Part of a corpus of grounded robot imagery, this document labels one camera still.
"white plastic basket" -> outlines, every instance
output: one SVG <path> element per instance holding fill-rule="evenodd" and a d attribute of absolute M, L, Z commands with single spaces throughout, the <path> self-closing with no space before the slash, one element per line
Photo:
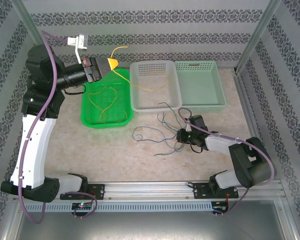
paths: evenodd
<path fill-rule="evenodd" d="M 130 65 L 130 82 L 146 89 L 130 86 L 131 107 L 136 112 L 169 111 L 167 103 L 173 110 L 182 106 L 178 75 L 174 62 L 154 60 L 134 62 Z"/>

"tangled wires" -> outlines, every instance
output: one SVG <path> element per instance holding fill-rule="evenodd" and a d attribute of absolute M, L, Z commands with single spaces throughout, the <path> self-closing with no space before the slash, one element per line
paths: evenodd
<path fill-rule="evenodd" d="M 166 102 L 161 102 L 161 103 L 158 103 L 158 104 L 166 104 L 171 109 L 171 107 Z M 178 121 L 178 117 L 177 117 L 176 113 L 172 109 L 171 109 L 171 111 L 174 113 L 175 120 L 177 121 L 177 123 L 179 124 L 179 127 L 181 129 L 182 126 L 181 126 L 180 122 Z M 162 143 L 162 142 L 165 142 L 165 144 L 169 148 L 173 149 L 173 151 L 171 151 L 171 152 L 168 152 L 168 153 L 157 153 L 154 156 L 160 156 L 160 155 L 161 156 L 167 156 L 167 155 L 171 155 L 173 153 L 179 153 L 179 152 L 181 152 L 184 149 L 184 146 L 185 146 L 185 144 L 183 143 L 180 147 L 177 147 L 177 143 L 178 143 L 177 141 L 174 143 L 173 146 L 169 145 L 168 140 L 173 140 L 177 136 L 177 132 L 178 132 L 179 129 L 177 127 L 171 125 L 170 123 L 166 122 L 165 117 L 166 117 L 166 114 L 164 112 L 162 113 L 162 120 L 159 119 L 159 114 L 156 116 L 157 120 L 161 123 L 161 125 L 165 129 L 167 129 L 171 133 L 173 133 L 172 137 L 166 137 L 165 134 L 162 131 L 160 131 L 159 129 L 154 128 L 154 127 L 149 127 L 149 126 L 137 126 L 133 130 L 133 132 L 132 132 L 132 137 L 137 142 L 141 142 L 141 141 L 150 141 L 150 142 L 153 142 L 153 143 Z M 146 128 L 146 129 L 155 130 L 155 131 L 159 132 L 163 136 L 163 139 L 162 140 L 144 139 L 144 137 L 141 134 L 135 134 L 135 131 L 138 128 Z"/>

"patterned wallpaper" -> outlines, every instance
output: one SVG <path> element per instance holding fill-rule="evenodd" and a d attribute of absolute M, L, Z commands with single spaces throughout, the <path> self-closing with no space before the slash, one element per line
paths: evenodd
<path fill-rule="evenodd" d="M 33 44 L 11 2 L 0 0 L 0 185 L 10 178 L 18 158 L 21 101 L 28 78 L 25 61 Z M 10 200 L 11 196 L 0 192 L 0 226 Z"/>
<path fill-rule="evenodd" d="M 216 60 L 235 67 L 269 0 L 23 1 L 40 30 L 89 35 L 88 56 L 115 55 L 120 67 L 143 60 Z M 51 41 L 66 63 L 73 47 Z"/>
<path fill-rule="evenodd" d="M 284 0 L 241 73 L 300 232 L 300 0 Z"/>

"green plastic tray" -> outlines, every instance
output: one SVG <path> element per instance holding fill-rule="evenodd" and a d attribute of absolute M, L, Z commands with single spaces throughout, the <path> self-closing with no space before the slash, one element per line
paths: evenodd
<path fill-rule="evenodd" d="M 176 61 L 174 64 L 183 107 L 219 112 L 227 106 L 215 61 Z"/>
<path fill-rule="evenodd" d="M 116 68 L 115 71 L 130 79 L 130 74 L 127 70 Z M 122 77 L 114 72 L 110 72 L 100 81 L 85 83 L 84 85 L 86 92 L 82 95 L 81 121 L 85 126 L 96 129 L 123 127 L 132 119 L 130 84 Z M 102 110 L 110 106 L 117 95 L 113 105 L 102 114 L 101 121 L 100 115 L 102 110 L 91 103 L 88 94 L 92 94 L 89 95 L 90 99 Z"/>

